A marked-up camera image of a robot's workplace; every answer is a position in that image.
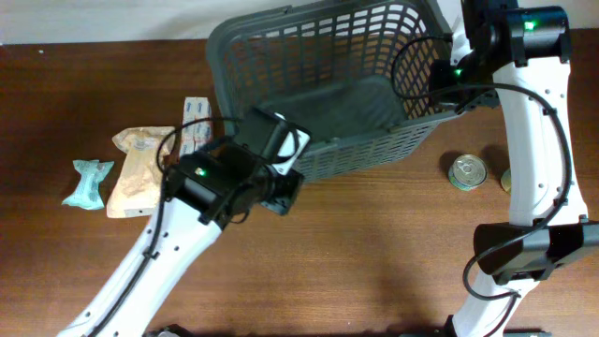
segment green led light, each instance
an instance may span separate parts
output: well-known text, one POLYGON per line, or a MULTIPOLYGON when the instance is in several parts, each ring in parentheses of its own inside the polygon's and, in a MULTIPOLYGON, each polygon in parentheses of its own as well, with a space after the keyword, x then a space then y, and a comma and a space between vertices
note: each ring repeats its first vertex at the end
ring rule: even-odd
POLYGON ((200 177, 205 177, 208 172, 203 168, 196 168, 196 174, 200 177))
POLYGON ((534 22, 525 22, 524 29, 526 29, 528 31, 534 30, 534 22))

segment tuna can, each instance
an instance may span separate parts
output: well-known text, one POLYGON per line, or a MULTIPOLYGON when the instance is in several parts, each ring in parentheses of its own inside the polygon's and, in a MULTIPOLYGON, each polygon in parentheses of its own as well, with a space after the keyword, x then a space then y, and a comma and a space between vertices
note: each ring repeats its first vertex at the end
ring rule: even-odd
POLYGON ((460 156, 449 168, 449 181, 462 191, 472 191, 487 180, 487 166, 475 155, 460 156))

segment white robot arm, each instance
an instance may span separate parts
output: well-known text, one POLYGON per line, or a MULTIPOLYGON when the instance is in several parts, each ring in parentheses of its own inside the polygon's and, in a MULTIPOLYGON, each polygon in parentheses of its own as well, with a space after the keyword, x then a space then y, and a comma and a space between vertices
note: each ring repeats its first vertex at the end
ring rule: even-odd
POLYGON ((58 336, 141 336, 189 265, 233 216, 247 216, 258 202, 280 215, 288 212, 303 182, 291 167, 309 140, 308 131, 282 115, 254 109, 216 157, 190 154, 168 168, 148 226, 94 300, 58 336))
MULTIPOLYGON (((516 1, 492 4, 466 0, 462 9, 466 24, 457 24, 453 36, 457 43, 453 45, 451 58, 452 66, 465 77, 459 82, 467 83, 468 78, 480 81, 491 73, 494 83, 537 93, 554 109, 548 111, 538 99, 522 92, 497 89, 504 111, 512 171, 509 225, 532 228, 546 220, 546 226, 554 227, 556 233, 560 233, 558 227, 572 228, 562 232, 582 228, 588 221, 588 210, 571 159, 567 110, 570 44, 565 13, 558 7, 518 8, 516 1)), ((548 237, 541 240, 536 253, 526 256, 527 251, 534 249, 522 248, 511 260, 495 257, 491 263, 495 272, 489 275, 480 271, 472 286, 475 293, 486 297, 509 293, 514 296, 481 300, 471 293, 448 322, 446 334, 503 336, 509 318, 540 280, 547 279, 554 268, 584 256, 585 248, 590 248, 575 242, 575 236, 570 238, 571 242, 559 242, 551 238, 550 230, 545 232, 548 237), (559 244, 575 253, 555 254, 548 246, 543 250, 545 244, 559 244), (541 262, 535 262, 539 256, 543 257, 541 262), (505 265, 510 263, 514 263, 514 268, 506 272, 505 265)), ((502 235, 502 232, 491 231, 486 235, 489 234, 502 235)))

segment brown wooden surface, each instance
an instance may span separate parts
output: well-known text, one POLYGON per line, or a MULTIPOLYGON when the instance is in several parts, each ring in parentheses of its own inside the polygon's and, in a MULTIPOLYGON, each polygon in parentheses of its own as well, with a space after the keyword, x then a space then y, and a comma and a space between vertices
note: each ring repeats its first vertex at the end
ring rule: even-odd
MULTIPOLYGON (((576 32, 569 109, 577 174, 599 218, 599 33, 576 32)), ((130 126, 181 122, 185 96, 216 106, 205 41, 0 50, 0 335, 53 335, 90 302, 147 218, 61 206, 74 159, 114 160, 110 138, 130 126)), ((507 220, 499 110, 438 127, 405 160, 305 186, 291 214, 256 207, 189 269, 151 328, 327 333, 438 326, 466 298, 461 271, 481 223, 507 220), (489 180, 471 193, 446 178, 457 153, 478 154, 489 180)), ((557 336, 599 335, 597 256, 555 272, 510 323, 557 336)))

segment blue wrapper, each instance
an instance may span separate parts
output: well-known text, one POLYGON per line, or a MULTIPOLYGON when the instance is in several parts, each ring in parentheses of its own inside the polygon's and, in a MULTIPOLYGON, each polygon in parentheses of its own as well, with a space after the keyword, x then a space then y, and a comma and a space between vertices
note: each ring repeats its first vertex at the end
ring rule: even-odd
POLYGON ((81 207, 84 210, 101 210, 104 202, 100 197, 99 185, 112 169, 114 162, 100 163, 99 160, 73 160, 75 170, 81 175, 77 189, 63 200, 63 205, 81 207))

